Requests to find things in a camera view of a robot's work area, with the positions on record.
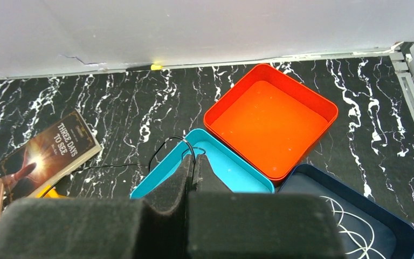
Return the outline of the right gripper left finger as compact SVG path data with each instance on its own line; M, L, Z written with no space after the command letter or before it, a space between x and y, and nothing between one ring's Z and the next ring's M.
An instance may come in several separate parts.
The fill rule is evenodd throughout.
M193 161L140 199L35 199L0 219L0 258L183 258Z

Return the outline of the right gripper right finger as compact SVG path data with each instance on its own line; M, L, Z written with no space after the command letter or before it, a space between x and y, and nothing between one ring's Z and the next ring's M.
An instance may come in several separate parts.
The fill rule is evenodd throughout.
M233 193L199 155L188 195L189 258L345 258L326 202L306 194Z

